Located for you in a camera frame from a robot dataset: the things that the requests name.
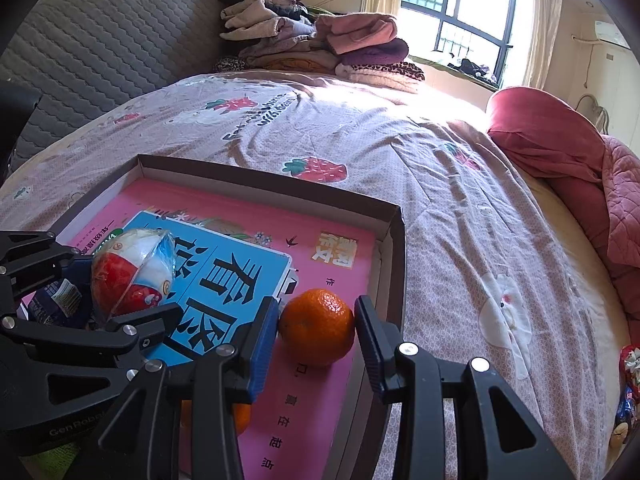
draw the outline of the leopard print fabric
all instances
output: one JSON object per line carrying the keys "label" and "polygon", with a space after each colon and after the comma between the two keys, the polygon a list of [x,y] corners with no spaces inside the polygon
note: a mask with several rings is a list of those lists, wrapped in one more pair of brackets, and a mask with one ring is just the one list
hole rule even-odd
{"label": "leopard print fabric", "polygon": [[409,61],[401,61],[400,63],[393,63],[391,65],[353,65],[353,72],[357,73],[359,70],[376,70],[378,72],[391,72],[394,74],[400,74],[416,81],[424,81],[424,72],[415,63]]}
{"label": "leopard print fabric", "polygon": [[244,69],[246,69],[246,63],[244,60],[239,59],[238,56],[223,56],[213,66],[214,73],[238,72]]}

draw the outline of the plastic wrapped ball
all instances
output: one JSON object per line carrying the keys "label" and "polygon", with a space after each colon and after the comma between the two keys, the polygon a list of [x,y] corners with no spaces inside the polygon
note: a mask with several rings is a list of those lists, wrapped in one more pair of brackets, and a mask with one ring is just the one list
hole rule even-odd
{"label": "plastic wrapped ball", "polygon": [[94,255],[91,291],[106,319],[156,306],[171,290],[174,240],[166,230],[132,229]]}

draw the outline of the window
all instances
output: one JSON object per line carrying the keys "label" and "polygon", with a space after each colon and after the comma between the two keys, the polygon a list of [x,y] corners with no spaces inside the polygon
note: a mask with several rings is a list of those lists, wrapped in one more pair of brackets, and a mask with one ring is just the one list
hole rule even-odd
{"label": "window", "polygon": [[451,52],[487,65],[501,82],[515,15],[516,0],[402,0],[399,25],[415,56]]}

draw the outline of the pink quilt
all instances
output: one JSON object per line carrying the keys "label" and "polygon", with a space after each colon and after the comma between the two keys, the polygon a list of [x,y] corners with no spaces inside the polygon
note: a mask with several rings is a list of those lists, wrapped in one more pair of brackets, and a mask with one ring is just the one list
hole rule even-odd
{"label": "pink quilt", "polygon": [[523,170],[546,178],[583,228],[618,291],[631,341],[640,344],[640,160],[540,90],[497,92],[487,113],[494,142]]}

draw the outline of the blue gripper pad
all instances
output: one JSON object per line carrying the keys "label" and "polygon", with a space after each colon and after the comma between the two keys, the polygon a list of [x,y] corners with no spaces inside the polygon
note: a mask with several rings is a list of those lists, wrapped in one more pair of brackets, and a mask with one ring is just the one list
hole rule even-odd
{"label": "blue gripper pad", "polygon": [[398,328],[378,319],[368,296],[355,303],[356,331],[371,389],[383,403],[396,402],[402,380],[396,372],[396,346],[402,342]]}
{"label": "blue gripper pad", "polygon": [[239,355],[236,402],[253,404],[264,389],[278,329],[278,301],[265,296],[255,315]]}

